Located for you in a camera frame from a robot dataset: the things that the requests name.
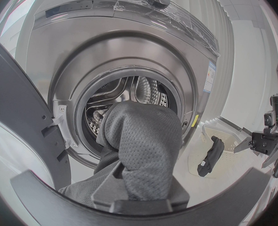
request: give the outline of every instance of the white wall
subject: white wall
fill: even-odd
[[[263,9],[264,29],[251,21],[232,21],[235,58],[230,93],[222,117],[250,131],[263,130],[269,98],[278,93],[278,35]]]

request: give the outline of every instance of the beige plastic basket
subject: beige plastic basket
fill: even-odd
[[[205,135],[201,133],[188,156],[188,169],[191,174],[199,176],[197,166],[201,164],[202,160],[207,156],[207,152],[213,145],[211,137],[216,136],[224,142],[225,150],[215,164],[212,172],[208,173],[205,178],[219,178],[239,162],[241,155],[234,154],[233,151],[240,141],[239,138],[236,138],[234,135],[220,130],[204,127],[204,131]]]

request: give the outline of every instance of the washing machine door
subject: washing machine door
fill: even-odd
[[[71,184],[71,171],[65,142],[54,121],[38,90],[0,44],[0,124],[39,157],[58,190]]]

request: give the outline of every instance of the gray mesh fabric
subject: gray mesh fabric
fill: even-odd
[[[105,114],[96,142],[104,146],[105,153],[95,174],[60,189],[60,193],[93,207],[92,193],[119,157],[125,166],[122,177],[130,200],[167,198],[182,143],[181,123],[172,110],[132,101],[117,103]]]

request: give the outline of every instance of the washing machine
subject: washing machine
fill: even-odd
[[[44,172],[21,173],[13,181],[17,196],[41,225],[93,225],[102,217],[142,224],[137,217],[110,216],[60,196],[57,190],[71,184],[68,155],[95,168],[103,149],[96,143],[103,115],[126,100],[171,108],[187,145],[212,89],[217,39],[170,0],[44,0],[33,18],[27,43],[16,49],[25,55],[24,65],[0,43],[0,127],[40,161],[38,171]],[[252,171],[234,190],[251,178],[267,181]],[[233,200],[230,193],[224,196]],[[191,220],[202,225],[201,215],[221,205],[219,200],[191,210]],[[174,224],[166,217],[157,224]],[[188,212],[178,217],[186,222]]]

